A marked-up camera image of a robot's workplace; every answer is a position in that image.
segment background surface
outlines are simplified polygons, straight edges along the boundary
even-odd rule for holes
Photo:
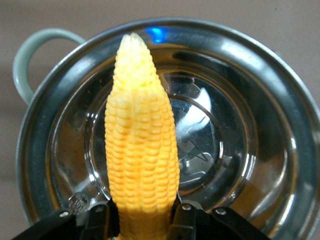
[[[295,70],[320,106],[319,0],[0,0],[0,240],[28,227],[15,173],[27,105],[11,73],[23,41],[44,28],[64,28],[90,39],[127,22],[171,16],[209,20],[260,41]],[[33,88],[75,47],[66,40],[52,40],[39,48],[29,66]]]

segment screw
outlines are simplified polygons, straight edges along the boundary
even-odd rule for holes
[[[185,211],[190,211],[191,210],[191,206],[189,204],[184,204],[182,205],[182,209]]]
[[[217,213],[217,214],[219,214],[219,215],[225,215],[227,212],[223,209],[223,208],[221,208],[221,207],[219,207],[219,208],[217,208],[216,210],[215,210],[215,212]]]
[[[68,215],[69,215],[69,212],[68,212],[68,211],[63,211],[62,213],[60,213],[59,217],[60,217],[60,218],[64,218],[64,217],[66,217],[66,216],[68,216]]]

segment yellow corn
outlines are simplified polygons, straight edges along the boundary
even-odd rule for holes
[[[122,38],[105,110],[110,194],[122,240],[164,240],[180,169],[174,116],[152,56],[135,33]]]

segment pot handle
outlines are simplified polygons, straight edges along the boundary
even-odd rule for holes
[[[13,61],[12,75],[19,95],[28,105],[35,94],[28,79],[29,62],[36,50],[52,39],[67,39],[78,44],[86,41],[71,31],[61,28],[47,28],[34,33],[21,45]]]

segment metal pot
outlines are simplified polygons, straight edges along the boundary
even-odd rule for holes
[[[61,29],[19,50],[15,83],[29,104],[17,177],[31,223],[61,207],[77,213],[110,199],[104,108],[115,55],[136,32],[151,50],[174,112],[185,202],[228,206],[275,240],[310,239],[320,205],[320,122],[314,100],[270,49],[228,27],[189,18],[147,19],[85,41]],[[33,94],[28,62],[43,42],[81,44]]]

